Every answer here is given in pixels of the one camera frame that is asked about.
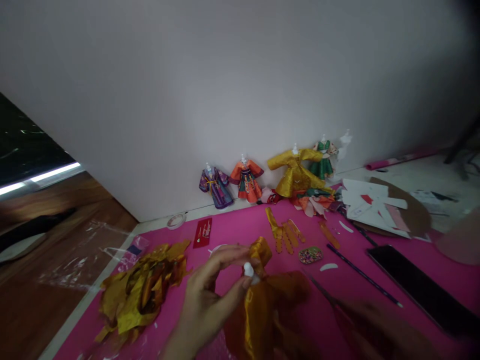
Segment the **pink paper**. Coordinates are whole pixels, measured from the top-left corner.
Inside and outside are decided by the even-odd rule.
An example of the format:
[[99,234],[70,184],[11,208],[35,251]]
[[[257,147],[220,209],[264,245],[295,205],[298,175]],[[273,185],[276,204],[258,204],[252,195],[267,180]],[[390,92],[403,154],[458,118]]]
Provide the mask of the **pink paper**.
[[410,229],[405,223],[404,219],[402,218],[402,214],[400,214],[400,210],[396,206],[393,206],[390,204],[385,204],[385,207],[390,213],[390,216],[393,219],[393,222],[395,223],[396,228],[398,230],[402,230],[409,233]]
[[417,151],[413,152],[411,154],[399,156],[399,157],[392,157],[387,160],[380,160],[380,161],[374,161],[371,162],[367,165],[365,165],[365,168],[367,170],[376,170],[380,168],[386,168],[390,165],[395,165],[395,164],[400,164],[404,163],[410,160],[415,160],[415,159],[420,159],[420,158],[425,158],[428,156],[435,155],[439,151],[437,149],[431,149],[431,150],[423,150],[423,151]]
[[[213,217],[215,226],[210,235],[209,246],[198,249],[192,249],[192,246],[190,246],[186,250],[187,268],[197,268],[206,262],[210,255],[208,249],[212,250],[225,243],[249,245],[259,236],[263,236],[267,239],[273,252],[272,259],[266,266],[266,271],[269,274],[305,269],[333,296],[341,299],[368,300],[378,303],[393,315],[408,321],[425,334],[443,357],[446,359],[453,358],[459,345],[444,334],[366,255],[365,250],[370,248],[371,245],[357,230],[354,230],[354,233],[345,231],[335,235],[341,244],[341,253],[398,299],[403,304],[403,309],[389,301],[352,268],[340,261],[333,252],[328,250],[326,247],[328,241],[319,229],[318,218],[310,218],[305,216],[303,212],[296,211],[288,201],[281,201],[277,205],[271,206],[273,215],[279,224],[292,219],[304,234],[306,243],[300,243],[300,246],[294,249],[295,253],[293,255],[288,254],[285,249],[281,254],[277,254],[272,230],[265,214],[265,207],[267,206],[258,205],[215,215]],[[333,234],[336,233],[333,228],[338,226],[339,220],[343,221],[344,218],[338,213],[330,213],[328,216],[326,224]],[[150,249],[165,242],[175,243],[183,241],[185,238],[193,240],[198,221],[187,221],[176,230],[164,228],[147,232],[143,236],[151,241]],[[392,244],[463,305],[477,315],[480,314],[478,307],[480,292],[477,291],[477,289],[480,289],[480,267],[456,263],[438,252],[430,243],[406,241],[404,238],[385,237],[374,233],[369,233],[369,235],[379,245]],[[435,231],[430,233],[432,240],[438,239],[439,235],[440,233]],[[298,252],[311,246],[317,246],[323,251],[323,259],[311,265],[303,265],[299,261]],[[320,267],[328,263],[338,264],[338,269],[320,273]],[[225,294],[239,278],[241,271],[240,267],[230,267],[222,271],[216,283],[217,293]],[[177,322],[186,286],[187,279],[184,279],[180,287],[169,289],[165,303],[162,305],[161,312],[155,321],[156,326],[152,324],[145,329],[134,344],[122,349],[118,359],[156,359],[170,331]],[[94,299],[83,317],[78,321],[55,359],[78,359],[80,354],[88,359],[89,354],[102,351],[103,345],[93,345],[95,336],[103,326],[99,316],[99,301],[100,295]],[[296,308],[291,316],[292,319],[297,319],[299,323],[297,331],[319,347],[323,359],[352,359],[352,354],[336,324],[331,306],[315,287],[312,286],[309,300]],[[225,354],[225,340],[222,339],[222,334],[220,334],[197,358],[224,359]]]

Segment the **purple robe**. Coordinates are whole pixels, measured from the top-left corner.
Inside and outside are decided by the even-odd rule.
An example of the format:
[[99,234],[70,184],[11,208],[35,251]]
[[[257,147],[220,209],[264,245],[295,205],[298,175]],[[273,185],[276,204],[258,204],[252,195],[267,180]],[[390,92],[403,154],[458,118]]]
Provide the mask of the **purple robe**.
[[215,166],[211,168],[211,177],[207,169],[201,172],[200,184],[198,187],[204,193],[210,192],[213,203],[217,209],[224,209],[234,203],[226,186],[229,184],[229,177],[218,170]]

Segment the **green dress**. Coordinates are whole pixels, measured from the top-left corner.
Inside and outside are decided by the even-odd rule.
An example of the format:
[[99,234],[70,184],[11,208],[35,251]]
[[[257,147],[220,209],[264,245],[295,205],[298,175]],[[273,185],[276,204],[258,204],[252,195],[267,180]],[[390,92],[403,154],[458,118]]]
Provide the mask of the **green dress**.
[[[337,150],[334,146],[332,146],[332,149],[330,149],[330,140],[327,140],[324,143],[319,141],[317,143],[317,150],[322,151],[322,150],[327,150],[328,154],[335,154],[335,150]],[[319,162],[313,162],[310,165],[309,168],[310,172],[315,175],[316,177],[325,180],[325,178],[331,178],[334,175],[334,169],[332,168],[332,163],[330,162],[330,158],[323,158]]]

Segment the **tape roll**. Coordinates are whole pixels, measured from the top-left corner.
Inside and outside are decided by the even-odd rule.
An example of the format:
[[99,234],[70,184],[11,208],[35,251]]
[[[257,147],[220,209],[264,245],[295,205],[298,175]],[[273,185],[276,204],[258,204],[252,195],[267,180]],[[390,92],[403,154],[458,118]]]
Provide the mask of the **tape roll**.
[[181,227],[184,222],[187,220],[187,216],[184,214],[178,214],[173,216],[168,222],[166,223],[166,227],[169,230],[175,230]]

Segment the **paper doll clothes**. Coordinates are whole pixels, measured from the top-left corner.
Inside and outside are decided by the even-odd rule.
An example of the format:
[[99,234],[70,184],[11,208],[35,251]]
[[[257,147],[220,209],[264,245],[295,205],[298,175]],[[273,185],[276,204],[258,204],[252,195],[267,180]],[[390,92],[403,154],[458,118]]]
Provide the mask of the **paper doll clothes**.
[[292,150],[287,150],[269,159],[267,164],[270,170],[287,166],[285,175],[283,175],[275,189],[276,192],[285,198],[291,198],[294,191],[307,190],[310,188],[325,190],[330,194],[334,194],[334,190],[325,187],[325,181],[320,180],[302,165],[302,161],[304,160],[319,162],[322,158],[323,154],[320,151],[300,149],[298,150],[298,155],[294,155]]
[[[318,152],[322,152],[326,150],[326,153],[330,156],[338,154],[338,149],[335,147],[330,140],[325,142],[318,141],[314,147],[315,150]],[[335,170],[332,167],[332,162],[330,161],[330,157],[322,158],[319,162],[314,162],[310,165],[310,172],[314,174],[316,177],[320,178],[321,180],[325,180],[328,178],[332,178],[334,176]]]
[[226,186],[229,184],[229,177],[215,166],[211,167],[211,175],[207,169],[201,172],[200,184],[198,187],[204,193],[210,192],[213,204],[219,210],[225,209],[234,203]]
[[241,161],[236,163],[230,175],[230,182],[238,185],[239,199],[246,199],[252,204],[262,197],[262,189],[256,179],[263,173],[260,166],[252,160],[248,160],[246,164]]

